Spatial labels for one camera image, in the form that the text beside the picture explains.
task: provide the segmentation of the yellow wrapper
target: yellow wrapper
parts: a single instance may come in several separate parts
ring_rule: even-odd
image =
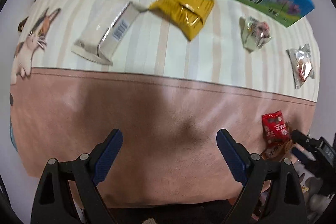
[[[160,9],[179,26],[191,41],[203,28],[214,0],[157,0],[149,10]]]

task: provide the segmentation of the black cable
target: black cable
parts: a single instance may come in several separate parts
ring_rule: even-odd
[[[9,201],[9,196],[8,196],[5,184],[3,183],[1,175],[0,175],[0,190],[3,194],[4,199],[7,201],[8,205],[12,208],[11,202]]]

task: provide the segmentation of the white floor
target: white floor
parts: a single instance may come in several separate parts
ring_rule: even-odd
[[[14,211],[24,223],[30,223],[30,213],[38,179],[28,177],[9,137],[9,79],[14,51],[19,39],[17,26],[27,16],[34,0],[8,0],[0,12],[0,174]],[[320,47],[320,93],[310,133],[333,141],[336,131],[336,9],[330,0],[313,0],[315,10],[307,15]]]

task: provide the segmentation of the red candy wrapper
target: red candy wrapper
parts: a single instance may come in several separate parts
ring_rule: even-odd
[[[282,112],[265,114],[261,117],[267,147],[281,146],[290,140]]]

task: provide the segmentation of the cat print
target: cat print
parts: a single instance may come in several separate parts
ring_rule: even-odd
[[[50,15],[47,15],[48,10],[49,8],[42,13],[26,37],[26,40],[24,42],[20,42],[16,47],[10,77],[11,85],[16,84],[16,77],[18,74],[20,74],[22,78],[26,75],[30,75],[34,52],[39,47],[44,50],[47,45],[45,41],[46,35],[49,31],[51,23],[55,20],[61,9],[56,9]]]

